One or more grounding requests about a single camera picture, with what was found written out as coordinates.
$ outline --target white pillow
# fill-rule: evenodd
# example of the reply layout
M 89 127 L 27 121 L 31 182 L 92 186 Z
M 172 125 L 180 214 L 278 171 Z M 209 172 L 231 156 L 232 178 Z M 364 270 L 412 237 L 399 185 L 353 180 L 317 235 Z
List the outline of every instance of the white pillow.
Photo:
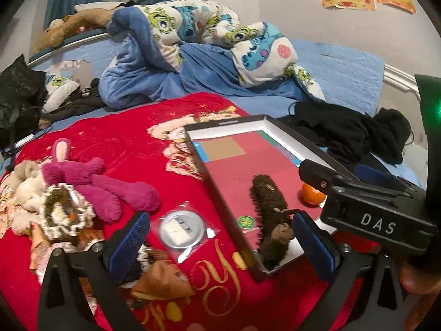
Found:
M 46 90 L 49 98 L 43 106 L 46 113 L 52 112 L 63 103 L 80 85 L 79 83 L 59 75 L 49 75 Z
M 74 6 L 74 10 L 76 12 L 80 12 L 88 9 L 106 9 L 113 10 L 116 6 L 122 4 L 122 2 L 118 1 L 103 1 L 103 2 L 90 2 L 90 3 L 80 3 L 79 5 Z

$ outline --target green round sticker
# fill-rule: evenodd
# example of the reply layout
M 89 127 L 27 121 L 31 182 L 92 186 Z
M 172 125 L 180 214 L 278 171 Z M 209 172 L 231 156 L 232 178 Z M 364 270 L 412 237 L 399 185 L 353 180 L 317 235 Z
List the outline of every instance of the green round sticker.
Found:
M 256 223 L 254 222 L 254 219 L 252 217 L 249 217 L 248 215 L 243 215 L 237 219 L 237 224 L 239 224 L 239 227 L 243 229 L 251 229 Z

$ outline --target brown stuffed animal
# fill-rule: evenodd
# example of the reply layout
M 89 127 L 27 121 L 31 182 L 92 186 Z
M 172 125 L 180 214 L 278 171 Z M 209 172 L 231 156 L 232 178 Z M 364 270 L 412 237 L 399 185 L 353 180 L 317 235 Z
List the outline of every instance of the brown stuffed animal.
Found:
M 260 216 L 258 251 L 265 268 L 272 270 L 284 259 L 288 243 L 295 237 L 289 216 L 298 210 L 287 209 L 283 194 L 269 175 L 261 174 L 253 178 L 251 197 Z
M 41 51 L 47 47 L 57 47 L 64 39 L 76 34 L 79 27 L 90 27 L 98 25 L 106 27 L 112 18 L 115 10 L 106 9 L 86 9 L 77 12 L 75 15 L 66 16 L 61 20 L 54 20 L 51 25 L 43 32 L 35 50 Z

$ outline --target pink stuffed rabbit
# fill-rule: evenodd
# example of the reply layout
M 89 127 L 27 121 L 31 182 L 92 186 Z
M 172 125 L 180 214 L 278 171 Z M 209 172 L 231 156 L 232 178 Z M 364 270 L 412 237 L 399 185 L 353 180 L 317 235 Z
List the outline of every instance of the pink stuffed rabbit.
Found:
M 52 163 L 41 167 L 45 182 L 47 185 L 73 185 L 93 205 L 95 213 L 104 222 L 111 224 L 121 217 L 118 198 L 135 210 L 154 211 L 159 207 L 159 194 L 151 185 L 127 183 L 101 175 L 104 170 L 101 158 L 92 158 L 87 163 L 68 161 L 69 149 L 70 140 L 61 138 L 55 141 Z

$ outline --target round silver disc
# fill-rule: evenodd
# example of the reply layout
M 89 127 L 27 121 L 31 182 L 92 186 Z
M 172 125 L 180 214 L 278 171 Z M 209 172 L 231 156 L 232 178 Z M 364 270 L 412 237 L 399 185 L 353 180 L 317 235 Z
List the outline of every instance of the round silver disc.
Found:
M 185 230 L 188 240 L 182 244 L 177 245 L 168 234 L 165 226 L 173 221 L 177 221 L 179 225 Z M 195 246 L 200 243 L 205 234 L 205 224 L 202 218 L 196 213 L 189 210 L 176 210 L 167 214 L 159 226 L 159 237 L 170 249 L 185 250 L 188 247 Z

